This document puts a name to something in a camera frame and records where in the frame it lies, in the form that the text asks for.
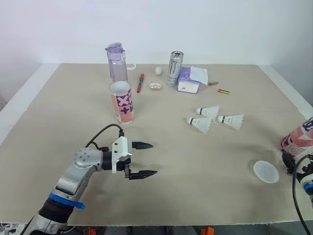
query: silver can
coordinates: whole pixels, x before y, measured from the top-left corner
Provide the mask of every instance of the silver can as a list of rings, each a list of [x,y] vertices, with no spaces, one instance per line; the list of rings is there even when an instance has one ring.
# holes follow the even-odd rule
[[[169,86],[176,86],[179,71],[182,64],[184,53],[181,51],[173,51],[170,57],[170,65],[168,67],[167,84]]]

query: paper cup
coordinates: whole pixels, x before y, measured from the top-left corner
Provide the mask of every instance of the paper cup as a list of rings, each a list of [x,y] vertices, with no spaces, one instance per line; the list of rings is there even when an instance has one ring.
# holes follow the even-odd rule
[[[114,82],[110,85],[112,102],[117,120],[123,124],[133,120],[133,98],[128,82]]]

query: x symbol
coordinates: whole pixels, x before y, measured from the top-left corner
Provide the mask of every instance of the x symbol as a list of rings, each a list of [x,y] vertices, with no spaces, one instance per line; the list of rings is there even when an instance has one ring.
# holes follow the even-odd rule
[[[122,98],[121,96],[119,96],[119,97],[117,98],[117,100],[119,101],[118,106],[128,105],[128,104],[129,104],[129,101],[128,101],[127,99],[128,99],[128,95],[124,96],[124,98]]]

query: marker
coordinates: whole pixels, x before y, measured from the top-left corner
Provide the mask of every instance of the marker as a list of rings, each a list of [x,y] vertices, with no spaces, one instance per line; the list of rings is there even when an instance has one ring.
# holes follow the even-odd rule
[[[217,85],[219,82],[209,82],[209,86]]]
[[[137,87],[137,93],[140,93],[141,86],[142,86],[142,82],[143,82],[144,79],[145,79],[145,75],[142,73],[142,74],[140,75],[139,85],[138,85],[138,87]]]
[[[225,91],[225,90],[222,90],[222,89],[219,89],[218,92],[224,93],[224,94],[229,94],[230,93],[229,91]]]

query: table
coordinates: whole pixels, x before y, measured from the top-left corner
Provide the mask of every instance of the table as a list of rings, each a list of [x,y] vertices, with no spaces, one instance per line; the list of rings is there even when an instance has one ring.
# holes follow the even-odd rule
[[[133,88],[146,75],[140,94],[133,89],[134,121],[123,125],[133,141],[152,149],[135,150],[131,168],[157,170],[144,180],[97,172],[74,210],[71,225],[218,225],[298,220],[279,141],[305,118],[281,90],[253,65],[199,65],[218,86],[198,94],[175,91],[156,65],[128,71]],[[151,82],[163,89],[152,92]],[[108,65],[61,64],[48,79],[0,146],[0,221],[26,223],[42,206],[73,154],[100,129],[117,123],[113,113]],[[229,95],[217,89],[229,90]],[[245,114],[235,131],[217,122],[202,134],[186,123],[200,118],[198,107],[220,105],[219,114]],[[114,128],[97,142],[110,146]],[[276,184],[253,173],[257,160],[274,164]],[[309,197],[297,188],[305,219],[313,219]]]

